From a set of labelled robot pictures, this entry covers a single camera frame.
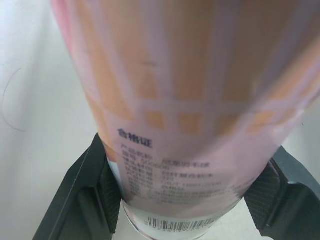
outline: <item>barcode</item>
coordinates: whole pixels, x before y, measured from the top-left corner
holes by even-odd
[[[174,231],[174,232],[185,232],[185,231],[192,231],[196,229],[203,228],[207,225],[212,224],[216,221],[218,217],[212,217],[206,220],[199,220],[199,221],[164,221],[159,220],[157,218],[148,217],[148,225],[158,230],[164,231]]]

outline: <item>cylindrical container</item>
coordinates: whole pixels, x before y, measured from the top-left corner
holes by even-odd
[[[320,88],[320,1],[54,0],[135,228],[201,237]]]

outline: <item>white surface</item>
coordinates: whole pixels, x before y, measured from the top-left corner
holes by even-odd
[[[0,1],[0,238],[34,236],[96,125],[48,0]],[[320,104],[285,147],[320,182]],[[142,240],[121,209],[114,240]],[[242,201],[203,240],[262,240]]]

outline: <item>white background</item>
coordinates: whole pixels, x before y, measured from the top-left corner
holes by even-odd
[[[320,103],[285,142],[320,182]],[[34,236],[96,125],[49,0],[0,0],[0,239]],[[142,240],[121,210],[114,240]],[[242,201],[202,238],[265,240]]]

